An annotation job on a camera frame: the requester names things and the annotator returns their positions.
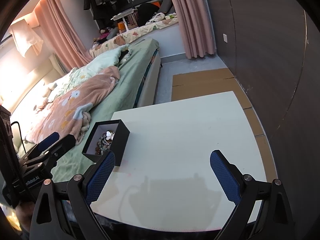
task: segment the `hanging white cloth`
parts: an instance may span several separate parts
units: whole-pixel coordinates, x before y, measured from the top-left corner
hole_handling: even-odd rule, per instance
[[[43,40],[30,28],[25,19],[12,24],[9,33],[12,34],[17,50],[23,57],[26,57],[30,47],[33,47],[37,56],[40,54]]]

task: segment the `orange object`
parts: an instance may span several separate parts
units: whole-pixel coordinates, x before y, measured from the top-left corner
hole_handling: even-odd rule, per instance
[[[159,8],[160,8],[160,6],[161,6],[159,2],[153,2],[152,4],[158,6]]]
[[[119,23],[118,23],[118,28],[119,28],[119,30],[121,30],[121,31],[125,30],[124,22],[119,22]]]

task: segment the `baseboard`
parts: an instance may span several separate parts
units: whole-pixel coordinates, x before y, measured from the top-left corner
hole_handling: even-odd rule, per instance
[[[187,59],[187,56],[185,53],[177,54],[177,55],[172,55],[168,57],[162,57],[161,58],[161,63],[169,63],[177,60],[182,60],[182,59]]]

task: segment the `pink blanket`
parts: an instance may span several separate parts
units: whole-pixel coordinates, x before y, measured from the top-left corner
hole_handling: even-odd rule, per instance
[[[72,134],[81,143],[91,120],[89,111],[110,94],[120,79],[119,69],[108,67],[70,90],[36,114],[26,140],[39,143],[53,132],[60,138]]]

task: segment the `pink curtain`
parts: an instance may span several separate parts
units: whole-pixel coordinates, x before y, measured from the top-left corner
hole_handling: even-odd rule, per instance
[[[203,0],[172,0],[188,58],[214,54],[210,19]]]
[[[68,70],[83,67],[92,61],[60,0],[40,0],[35,13],[44,35]]]

